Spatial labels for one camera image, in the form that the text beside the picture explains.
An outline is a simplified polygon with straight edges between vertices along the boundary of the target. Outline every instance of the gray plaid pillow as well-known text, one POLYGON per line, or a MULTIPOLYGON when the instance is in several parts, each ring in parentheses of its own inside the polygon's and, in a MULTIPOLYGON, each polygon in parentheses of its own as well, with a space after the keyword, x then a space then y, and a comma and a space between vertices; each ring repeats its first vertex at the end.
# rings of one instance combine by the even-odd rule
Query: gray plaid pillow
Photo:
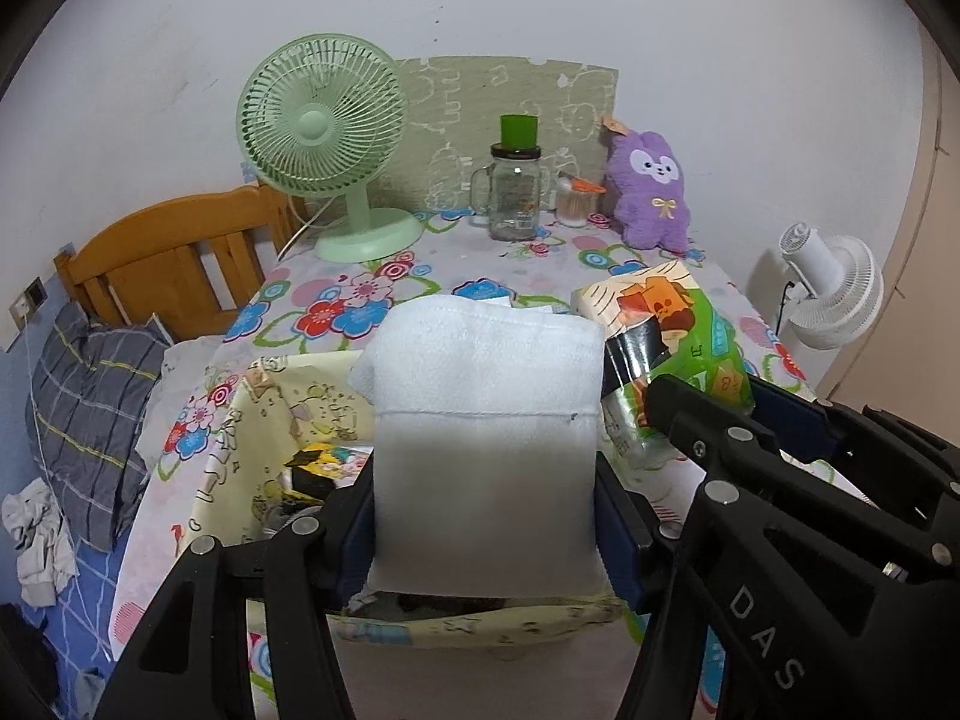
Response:
POLYGON ((68 303, 34 370, 27 430, 41 475, 73 535, 104 552, 146 485, 133 447, 167 346, 156 326, 108 327, 68 303))

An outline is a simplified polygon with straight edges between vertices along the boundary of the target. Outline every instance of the gold bow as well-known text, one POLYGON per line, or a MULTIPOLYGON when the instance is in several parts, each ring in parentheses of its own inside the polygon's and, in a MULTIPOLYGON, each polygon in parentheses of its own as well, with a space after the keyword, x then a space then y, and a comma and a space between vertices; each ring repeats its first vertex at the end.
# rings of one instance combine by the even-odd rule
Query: gold bow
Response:
POLYGON ((661 210, 661 218, 673 218, 673 209, 677 207, 677 201, 664 200, 662 197, 654 197, 650 204, 661 210))

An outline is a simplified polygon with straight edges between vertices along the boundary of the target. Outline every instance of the cartoon packaging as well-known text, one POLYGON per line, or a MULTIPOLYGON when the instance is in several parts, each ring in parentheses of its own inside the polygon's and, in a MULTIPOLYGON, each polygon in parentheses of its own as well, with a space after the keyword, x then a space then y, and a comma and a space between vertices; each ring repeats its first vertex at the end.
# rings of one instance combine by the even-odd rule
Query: cartoon packaging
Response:
POLYGON ((644 394, 671 373, 747 413, 754 405, 733 327, 679 261, 576 290, 571 305, 604 329, 604 423, 620 456, 649 467, 671 450, 644 415, 644 394))

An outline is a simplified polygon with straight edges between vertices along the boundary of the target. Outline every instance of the bed frame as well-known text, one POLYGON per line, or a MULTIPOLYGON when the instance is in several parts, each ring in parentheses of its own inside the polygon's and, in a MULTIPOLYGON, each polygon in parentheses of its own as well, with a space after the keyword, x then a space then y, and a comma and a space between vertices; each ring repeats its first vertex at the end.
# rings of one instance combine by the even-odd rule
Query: bed frame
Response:
POLYGON ((104 322, 143 324, 156 313, 180 341, 219 335, 263 283, 251 237, 260 227, 280 251, 296 229, 286 194, 267 186, 194 194, 123 217, 54 265, 70 298, 104 322), (237 308, 221 308, 201 242, 216 255, 237 308))

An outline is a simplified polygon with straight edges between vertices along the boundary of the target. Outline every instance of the plush bunny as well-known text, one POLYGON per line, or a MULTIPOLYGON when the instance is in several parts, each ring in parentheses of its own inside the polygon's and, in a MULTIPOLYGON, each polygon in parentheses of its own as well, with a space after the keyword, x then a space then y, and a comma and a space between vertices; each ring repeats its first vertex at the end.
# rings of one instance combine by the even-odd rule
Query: plush bunny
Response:
POLYGON ((611 132, 607 178, 620 195, 613 215, 623 224, 623 241, 637 250, 685 252, 690 210, 670 146, 662 135, 634 132, 616 119, 604 117, 603 125, 611 132))

